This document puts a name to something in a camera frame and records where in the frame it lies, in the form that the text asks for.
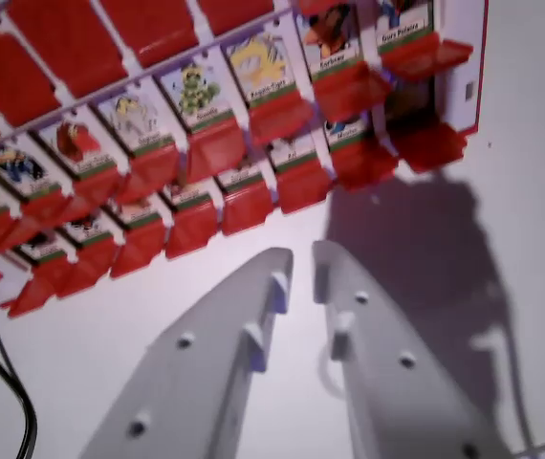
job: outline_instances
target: character illustration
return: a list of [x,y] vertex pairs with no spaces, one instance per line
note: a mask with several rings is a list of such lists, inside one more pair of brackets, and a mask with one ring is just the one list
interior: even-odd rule
[[342,24],[350,11],[349,5],[341,4],[310,16],[311,29],[304,36],[304,44],[317,45],[322,59],[344,50],[348,43],[342,32]]
[[220,93],[219,85],[215,82],[207,83],[207,80],[203,78],[203,69],[195,64],[184,67],[181,75],[184,83],[179,100],[181,113],[188,116],[195,115],[198,110],[207,108]]
[[134,96],[120,96],[116,101],[115,111],[111,114],[111,123],[120,133],[138,137],[151,134],[158,121],[157,110]]
[[342,132],[345,130],[345,127],[347,127],[349,124],[353,124],[357,120],[360,119],[360,116],[350,118],[349,120],[344,121],[337,121],[337,122],[329,122],[326,121],[326,130],[331,136],[334,136],[335,134],[338,134],[339,132]]
[[141,198],[128,204],[117,204],[114,201],[111,203],[111,208],[117,213],[131,215],[149,208],[149,202],[147,201],[147,198]]
[[45,170],[37,161],[26,153],[10,147],[0,150],[0,168],[7,172],[12,182],[17,184],[22,182],[23,175],[33,180],[39,180],[45,176]]
[[38,232],[28,241],[26,241],[25,244],[31,249],[36,249],[37,247],[44,246],[45,244],[49,244],[50,242],[52,242],[52,239],[47,234],[45,234],[44,232]]
[[85,124],[62,122],[55,133],[58,151],[69,160],[79,163],[86,154],[99,153],[100,144],[90,135]]
[[239,79],[252,86],[278,81],[286,71],[283,55],[268,34],[253,36],[236,46],[230,54],[230,62]]
[[389,17],[389,28],[400,27],[400,16],[406,10],[409,10],[414,0],[382,0],[381,12]]
[[236,165],[235,169],[240,172],[244,169],[249,169],[252,165],[253,161],[251,160],[250,155],[246,153],[240,163]]
[[96,227],[96,217],[94,215],[86,215],[85,217],[77,218],[71,222],[73,228],[77,228],[84,231],[92,230]]

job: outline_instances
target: red card slot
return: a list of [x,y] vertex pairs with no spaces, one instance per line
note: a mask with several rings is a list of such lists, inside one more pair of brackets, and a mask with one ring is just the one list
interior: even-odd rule
[[326,120],[348,120],[383,103],[391,85],[361,61],[313,83],[319,108]]
[[104,203],[115,193],[121,182],[125,180],[115,167],[99,172],[85,180],[73,183],[75,194],[94,207]]
[[164,248],[166,227],[162,220],[131,229],[125,233],[126,243],[120,247],[111,268],[111,278],[132,273],[146,267]]
[[111,268],[117,249],[113,239],[108,238],[79,250],[67,284],[56,295],[63,298],[94,286]]
[[75,97],[126,77],[120,51],[88,0],[13,0],[7,11]]
[[467,62],[473,47],[453,40],[442,43],[437,33],[385,53],[382,65],[406,81],[418,82]]
[[464,157],[466,139],[436,117],[390,130],[396,150],[415,172],[427,172]]
[[250,109],[250,129],[256,145],[288,138],[313,117],[311,104],[296,90]]
[[217,209],[211,200],[180,210],[166,244],[166,258],[174,258],[205,247],[217,232]]
[[234,118],[220,121],[189,137],[187,182],[199,182],[237,166],[247,147]]
[[332,181],[318,160],[297,165],[276,176],[279,206],[283,213],[296,212],[326,199]]
[[45,306],[55,293],[54,287],[45,278],[34,278],[26,286],[20,296],[11,303],[8,317],[19,317]]
[[0,112],[13,126],[59,106],[52,83],[10,33],[0,33]]
[[250,0],[236,7],[219,0],[199,0],[213,33],[219,35],[274,11],[273,0]]
[[184,0],[101,0],[143,67],[198,45]]
[[121,185],[116,202],[132,203],[149,196],[176,177],[178,166],[179,152],[174,144],[131,160],[132,172]]
[[346,189],[359,189],[393,175],[394,158],[374,137],[362,139],[330,152],[338,181]]
[[273,200],[263,180],[224,196],[222,233],[226,236],[262,225],[273,211]]

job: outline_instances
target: printed card name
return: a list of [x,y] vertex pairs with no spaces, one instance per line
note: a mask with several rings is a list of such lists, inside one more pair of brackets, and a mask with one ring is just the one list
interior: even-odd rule
[[382,45],[386,45],[387,43],[400,40],[401,38],[405,38],[406,36],[411,35],[414,32],[420,31],[424,27],[425,27],[424,19],[414,21],[405,26],[400,26],[397,29],[394,29],[386,33],[382,33],[379,36],[377,36],[377,44],[379,46],[382,46]]
[[191,201],[192,199],[196,199],[202,195],[207,194],[207,192],[203,189],[191,189],[188,191],[184,191],[181,194],[178,194],[176,196],[173,196],[171,198],[171,202],[176,206],[179,204],[186,203],[187,201]]
[[150,143],[156,142],[161,137],[160,133],[157,132],[151,136],[145,136],[139,138],[139,146],[149,145]]
[[275,93],[279,89],[283,88],[284,86],[288,85],[288,81],[286,79],[282,79],[280,81],[276,81],[274,83],[269,84],[268,86],[265,86],[261,89],[258,89],[256,91],[250,92],[250,100],[254,100],[255,98],[263,98],[264,96]]
[[207,118],[214,117],[218,113],[219,113],[219,110],[217,110],[217,108],[211,107],[211,108],[209,108],[208,110],[206,110],[204,112],[197,113],[196,114],[196,120],[198,120],[198,121],[206,120]]
[[317,65],[315,65],[315,68],[312,68],[312,72],[320,72],[322,70],[328,70],[332,67],[336,67],[337,65],[342,64],[343,62],[351,59],[352,57],[355,57],[358,53],[358,50],[355,48],[349,48],[348,50],[345,50],[341,53],[336,53],[335,55],[331,55],[327,59],[323,59],[320,61]]

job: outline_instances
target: white wall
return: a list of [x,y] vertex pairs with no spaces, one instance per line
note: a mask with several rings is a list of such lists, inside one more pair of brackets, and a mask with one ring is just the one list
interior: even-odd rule
[[[432,231],[441,221],[447,224],[441,228],[445,238],[436,242],[447,241],[460,250],[453,258],[444,245],[437,246],[446,256],[440,259],[467,272],[473,266],[495,268],[499,287],[506,294],[500,306],[504,311],[493,311],[492,316],[504,320],[483,320],[478,307],[462,303],[475,314],[470,316],[467,311],[465,315],[450,302],[420,319],[451,324],[447,328],[450,337],[469,339],[460,350],[474,351],[464,357],[476,356],[482,366],[463,366],[471,361],[463,361],[461,355],[453,357],[445,352],[449,349],[436,350],[468,386],[491,389],[492,397],[484,399],[489,405],[483,408],[492,409],[505,439],[519,451],[525,446],[513,402],[506,345],[508,330],[512,330],[529,430],[534,443],[545,443],[545,2],[490,2],[480,132],[470,139],[466,159],[449,167],[446,175],[447,186],[396,183],[385,187],[378,205],[366,194],[349,201],[339,195],[293,216],[277,212],[265,227],[228,239],[217,236],[204,251],[170,263],[159,258],[145,271],[115,282],[105,279],[94,290],[52,302],[35,314],[14,321],[0,314],[1,333],[39,418],[34,457],[77,457],[147,343],[207,289],[268,246],[294,250],[294,289],[289,314],[276,322],[270,372],[254,380],[239,457],[349,457],[343,403],[324,389],[317,372],[325,342],[324,316],[311,300],[310,244],[325,234],[329,206],[333,225],[338,225],[335,209],[343,202],[348,203],[348,212],[351,203],[355,205],[356,219],[364,212],[361,227],[360,220],[355,221],[360,240],[365,244],[372,238],[372,247],[389,257],[382,263],[370,253],[373,269],[380,270],[377,275],[383,282],[399,269],[394,260],[402,260],[400,268],[406,267],[407,273],[419,272],[415,269],[422,265],[406,260],[414,253],[412,259],[418,260],[419,255],[423,264],[427,261],[424,253],[433,257],[436,251],[423,251],[412,244],[411,234],[421,240],[425,229]],[[423,202],[422,190],[432,190],[430,200],[425,200],[433,209],[431,219],[426,218],[430,213],[422,217],[419,207],[413,207]],[[462,193],[467,197],[464,210],[455,206],[462,203]],[[384,222],[370,222],[369,215],[384,215]],[[396,218],[408,223],[394,227]],[[475,228],[485,233],[486,240],[475,243],[484,258],[478,253],[464,258],[461,248],[472,240],[463,235],[477,237]],[[390,248],[394,247],[398,247],[398,259],[392,256]],[[432,266],[440,264],[440,260],[429,259]],[[433,273],[436,270],[423,271],[426,286],[430,280],[444,283],[441,276],[428,278]],[[448,283],[453,284],[454,273],[448,275]],[[410,297],[411,292],[399,292],[402,294]],[[478,306],[479,298],[477,295],[472,303]],[[459,333],[460,325],[467,327],[464,335]],[[429,344],[435,348],[437,342]],[[489,371],[474,372],[475,368]],[[21,428],[19,409],[0,385],[0,458],[14,455]]]

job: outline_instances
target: white surface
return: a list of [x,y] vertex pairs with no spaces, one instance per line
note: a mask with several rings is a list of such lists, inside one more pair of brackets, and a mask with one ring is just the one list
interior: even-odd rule
[[[545,2],[491,2],[480,132],[470,139],[466,159],[447,169],[447,176],[465,181],[478,201],[477,223],[487,235],[506,287],[536,444],[545,443],[542,24]],[[326,334],[323,311],[312,301],[311,243],[325,233],[329,204],[289,217],[276,211],[262,228],[230,238],[218,235],[203,251],[173,262],[160,257],[144,271],[114,282],[105,279],[90,292],[54,301],[18,320],[0,314],[1,333],[39,419],[34,457],[78,457],[145,346],[231,270],[270,246],[294,251],[290,312],[276,322],[270,371],[254,378],[239,457],[350,457],[344,404],[329,395],[318,376]],[[401,214],[403,200],[395,204]],[[432,222],[442,217],[447,215],[431,215]],[[415,234],[421,229],[411,228]],[[405,246],[398,250],[413,249]],[[492,375],[470,376],[474,383],[494,384],[496,422],[511,448],[519,451],[525,446],[512,402],[503,331],[491,324],[470,341],[470,348],[491,351],[493,369]],[[11,458],[17,450],[19,416],[17,404],[0,383],[0,458]]]

